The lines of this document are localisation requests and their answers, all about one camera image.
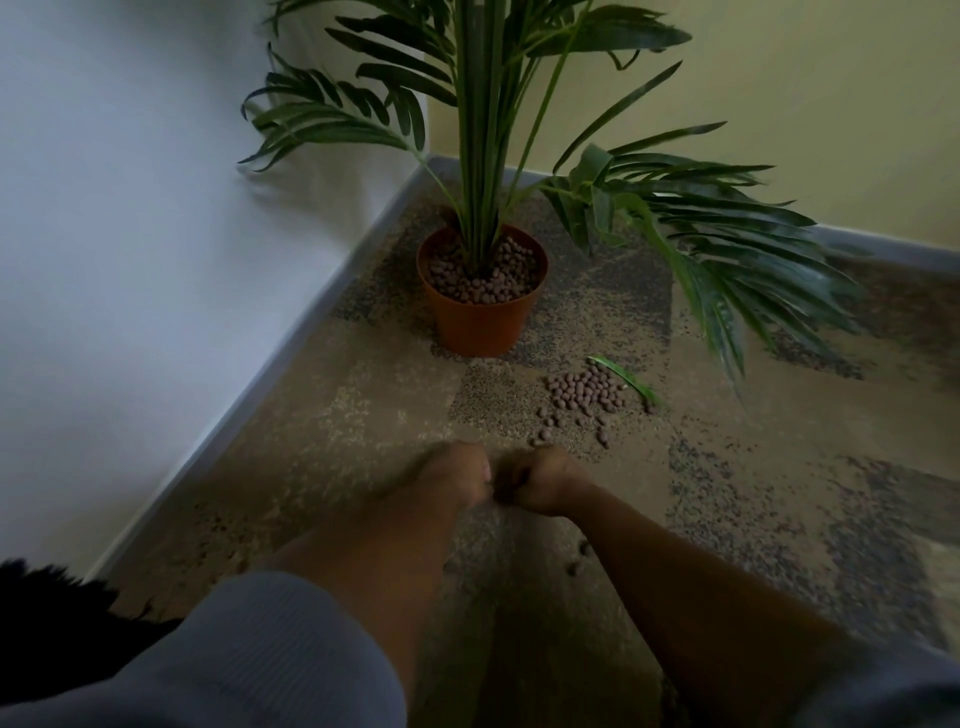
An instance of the hand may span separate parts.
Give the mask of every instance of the hand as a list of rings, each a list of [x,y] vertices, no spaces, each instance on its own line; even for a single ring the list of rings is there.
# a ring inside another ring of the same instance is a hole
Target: hand
[[[490,458],[483,444],[459,440],[445,445],[427,461],[417,476],[418,482],[453,487],[467,508],[490,498],[490,479]]]
[[[497,494],[534,513],[569,516],[577,497],[592,487],[584,467],[566,450],[551,445],[524,453],[514,466],[511,485]]]

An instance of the patterned floor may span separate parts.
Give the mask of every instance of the patterned floor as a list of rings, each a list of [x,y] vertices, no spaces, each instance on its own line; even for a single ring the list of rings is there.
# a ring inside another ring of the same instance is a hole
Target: patterned floor
[[[186,613],[439,439],[522,445],[548,403],[543,375],[602,353],[667,406],[628,403],[609,450],[564,428],[601,483],[859,635],[960,654],[957,280],[848,264],[869,290],[869,334],[830,335],[839,363],[753,347],[741,403],[660,261],[642,245],[584,259],[542,200],[516,217],[551,256],[519,344],[502,359],[440,350],[412,262],[436,202],[410,206],[213,472],[178,488],[116,567],[131,609]],[[657,664],[578,540],[495,506],[464,519],[412,725],[658,724]]]

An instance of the palm plant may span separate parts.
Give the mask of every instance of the palm plant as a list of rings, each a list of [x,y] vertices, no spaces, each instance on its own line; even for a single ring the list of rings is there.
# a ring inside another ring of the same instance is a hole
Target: palm plant
[[[275,32],[285,15],[324,1],[275,0]],[[383,90],[334,81],[271,51],[276,71],[244,102],[245,117],[252,109],[250,119],[265,137],[245,162],[266,159],[267,169],[302,144],[364,142],[407,150],[426,166],[425,125],[415,96],[423,93],[458,110],[462,199],[434,177],[455,210],[469,271],[483,274],[503,219],[518,201],[539,191],[587,253],[598,244],[625,246],[624,232],[639,231],[666,260],[709,348],[733,379],[744,371],[743,325],[770,348],[776,347],[771,327],[779,327],[824,355],[830,351],[818,324],[855,330],[837,297],[854,293],[856,285],[827,263],[811,238],[814,221],[788,209],[790,203],[762,203],[744,191],[760,184],[755,174],[770,166],[648,151],[712,132],[725,122],[660,133],[610,150],[588,144],[600,128],[669,79],[679,63],[600,114],[566,148],[550,177],[517,187],[569,55],[606,53],[622,71],[641,51],[657,53],[690,40],[663,23],[661,13],[622,5],[594,9],[593,0],[513,0],[509,6],[507,0],[359,1],[380,14],[337,17],[341,27],[326,32],[378,61],[361,63],[356,77],[380,82]],[[624,52],[630,55],[621,61],[616,54]],[[501,181],[517,111],[547,57],[557,60],[504,195]],[[269,109],[252,103],[268,94],[274,99]],[[559,174],[584,145],[573,169]]]

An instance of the terracotta pot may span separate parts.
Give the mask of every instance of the terracotta pot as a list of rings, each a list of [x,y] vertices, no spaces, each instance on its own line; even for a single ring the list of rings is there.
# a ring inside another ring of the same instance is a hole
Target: terracotta pot
[[[540,264],[537,287],[523,298],[506,303],[460,303],[439,293],[426,281],[434,251],[457,234],[451,228],[434,232],[417,251],[417,272],[437,320],[440,343],[461,356],[499,356],[512,349],[543,289],[549,265],[543,246],[511,225],[504,225],[503,231],[518,245],[532,250]]]

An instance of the black fuzzy object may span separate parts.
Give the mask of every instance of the black fuzzy object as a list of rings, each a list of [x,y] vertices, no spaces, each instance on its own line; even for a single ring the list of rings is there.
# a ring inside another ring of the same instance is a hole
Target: black fuzzy object
[[[66,569],[0,565],[0,705],[41,700],[106,680],[182,619],[129,619],[109,608],[118,594],[104,581],[82,582]]]

